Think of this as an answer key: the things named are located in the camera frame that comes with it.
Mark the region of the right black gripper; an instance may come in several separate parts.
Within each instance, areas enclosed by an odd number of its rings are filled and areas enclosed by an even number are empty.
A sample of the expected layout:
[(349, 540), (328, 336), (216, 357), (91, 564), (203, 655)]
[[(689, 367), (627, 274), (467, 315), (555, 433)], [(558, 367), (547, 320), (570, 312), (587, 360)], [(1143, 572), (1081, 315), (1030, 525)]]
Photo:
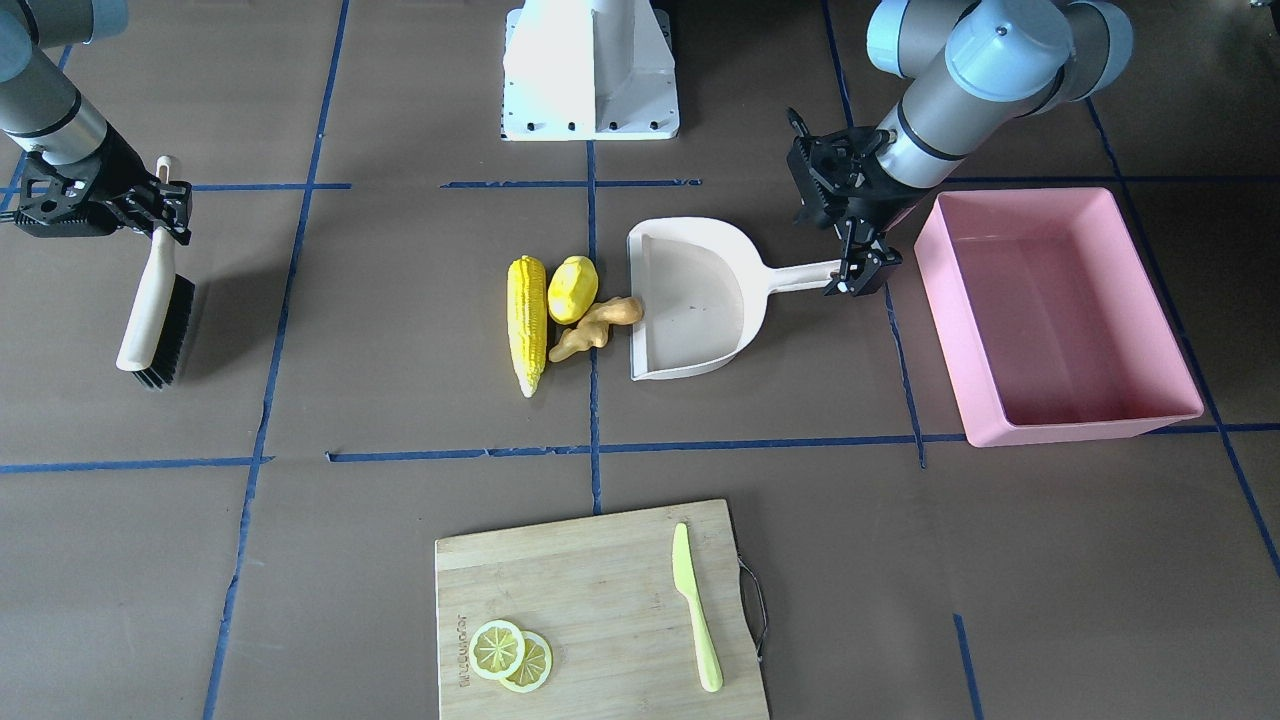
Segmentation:
[(55, 165), (42, 152), (24, 154), (20, 196), (12, 223), (40, 238), (101, 237), (119, 229), (154, 237), (166, 232), (189, 246), (192, 186), (152, 176), (133, 150), (101, 150), (72, 164)]

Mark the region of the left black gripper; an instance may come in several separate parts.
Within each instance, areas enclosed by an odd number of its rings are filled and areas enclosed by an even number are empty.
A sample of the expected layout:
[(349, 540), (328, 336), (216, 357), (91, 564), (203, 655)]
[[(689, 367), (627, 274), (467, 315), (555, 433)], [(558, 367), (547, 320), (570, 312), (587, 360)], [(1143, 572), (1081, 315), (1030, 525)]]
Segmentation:
[(786, 117), (795, 132), (787, 167), (801, 199), (794, 224), (836, 227), (844, 243), (824, 296), (877, 293), (902, 265), (902, 255), (896, 250), (865, 250), (867, 223), (888, 231), (922, 200), (919, 188), (900, 182), (881, 165), (879, 151), (895, 143), (914, 143), (916, 133), (910, 126), (855, 126), (817, 136), (795, 109), (788, 108)]

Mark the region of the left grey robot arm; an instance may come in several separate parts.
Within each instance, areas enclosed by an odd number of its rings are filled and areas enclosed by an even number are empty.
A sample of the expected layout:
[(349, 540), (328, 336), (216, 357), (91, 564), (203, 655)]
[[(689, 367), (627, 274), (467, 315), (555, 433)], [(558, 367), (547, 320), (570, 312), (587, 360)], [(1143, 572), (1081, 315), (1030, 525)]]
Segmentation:
[(1006, 122), (1108, 87), (1135, 44), (1107, 1), (882, 1), (867, 54), (909, 87), (876, 126), (815, 135), (787, 110), (800, 224), (842, 242), (827, 295), (877, 292), (901, 263), (884, 234)]

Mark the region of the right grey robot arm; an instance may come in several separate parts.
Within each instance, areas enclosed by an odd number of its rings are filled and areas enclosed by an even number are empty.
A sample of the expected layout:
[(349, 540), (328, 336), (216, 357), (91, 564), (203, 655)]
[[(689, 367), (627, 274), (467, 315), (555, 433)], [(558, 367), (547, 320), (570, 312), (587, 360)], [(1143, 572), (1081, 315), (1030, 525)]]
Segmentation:
[(123, 33), (128, 4), (5, 1), (1, 20), (1, 127), (26, 160), (3, 222), (37, 238), (165, 229), (188, 245), (191, 183), (151, 172), (45, 53)]

